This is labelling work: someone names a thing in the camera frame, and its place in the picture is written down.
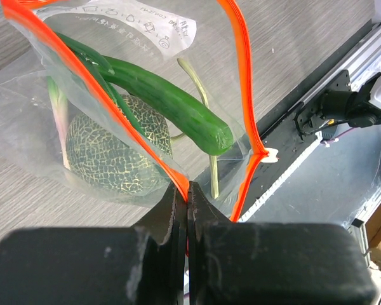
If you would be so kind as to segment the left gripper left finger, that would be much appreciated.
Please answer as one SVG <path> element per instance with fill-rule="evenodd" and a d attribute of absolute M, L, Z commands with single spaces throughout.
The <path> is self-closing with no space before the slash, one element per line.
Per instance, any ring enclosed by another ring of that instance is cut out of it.
<path fill-rule="evenodd" d="M 130 227 L 30 227 L 0 241 L 0 304 L 182 304 L 184 201 Z"/>

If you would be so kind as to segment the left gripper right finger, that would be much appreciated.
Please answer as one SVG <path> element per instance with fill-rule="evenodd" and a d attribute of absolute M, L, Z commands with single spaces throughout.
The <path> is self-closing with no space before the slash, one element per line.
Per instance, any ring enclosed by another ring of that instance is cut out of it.
<path fill-rule="evenodd" d="M 232 222 L 196 182 L 187 225 L 191 304 L 371 304 L 376 296 L 342 226 Z"/>

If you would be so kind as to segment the green melon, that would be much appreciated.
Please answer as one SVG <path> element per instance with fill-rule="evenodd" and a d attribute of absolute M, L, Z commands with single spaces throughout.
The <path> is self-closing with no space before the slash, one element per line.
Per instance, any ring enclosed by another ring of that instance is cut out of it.
<path fill-rule="evenodd" d="M 167 125 L 169 120 L 142 99 L 110 84 L 128 104 L 146 138 L 171 156 L 173 138 Z M 170 181 L 162 168 L 83 113 L 76 115 L 69 125 L 66 151 L 70 168 L 77 176 L 92 186 L 119 194 L 149 193 Z"/>

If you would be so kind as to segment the green cucumber toy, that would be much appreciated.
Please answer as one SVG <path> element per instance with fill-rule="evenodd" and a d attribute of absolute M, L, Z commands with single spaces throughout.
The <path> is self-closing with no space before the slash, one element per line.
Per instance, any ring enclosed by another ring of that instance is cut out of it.
<path fill-rule="evenodd" d="M 191 94 L 138 65 L 110 56 L 104 59 L 114 71 L 100 71 L 106 81 L 142 99 L 200 150 L 219 156 L 233 146 L 234 136 L 229 125 Z"/>

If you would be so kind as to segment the clear zip top bag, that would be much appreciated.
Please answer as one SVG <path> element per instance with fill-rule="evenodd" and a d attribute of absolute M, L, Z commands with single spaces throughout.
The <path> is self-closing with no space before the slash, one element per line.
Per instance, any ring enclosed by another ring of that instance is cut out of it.
<path fill-rule="evenodd" d="M 255 124 L 250 33 L 237 1 L 1 1 L 31 51 L 0 72 L 0 154 L 101 200 L 207 195 L 242 214 L 277 161 Z"/>

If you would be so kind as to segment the green onion toy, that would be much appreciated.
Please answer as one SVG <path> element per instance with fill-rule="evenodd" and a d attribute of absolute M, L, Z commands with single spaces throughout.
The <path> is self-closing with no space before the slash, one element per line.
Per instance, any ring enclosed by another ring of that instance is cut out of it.
<path fill-rule="evenodd" d="M 97 83 L 102 87 L 110 99 L 115 103 L 124 114 L 125 118 L 130 122 L 133 128 L 141 135 L 145 135 L 139 121 L 135 118 L 133 112 L 128 107 L 120 93 L 101 75 L 100 71 L 107 72 L 112 76 L 115 75 L 115 70 L 103 55 L 93 48 L 76 41 L 65 34 L 55 32 L 62 42 L 71 50 L 79 61 L 85 66 L 88 72 L 95 78 Z"/>

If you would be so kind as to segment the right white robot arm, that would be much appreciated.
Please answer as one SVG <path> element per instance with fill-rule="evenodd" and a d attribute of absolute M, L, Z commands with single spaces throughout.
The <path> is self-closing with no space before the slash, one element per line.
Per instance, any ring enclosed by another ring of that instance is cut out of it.
<path fill-rule="evenodd" d="M 381 125 L 381 72 L 358 91 L 326 91 L 320 98 L 320 110 L 322 117 L 352 128 Z"/>

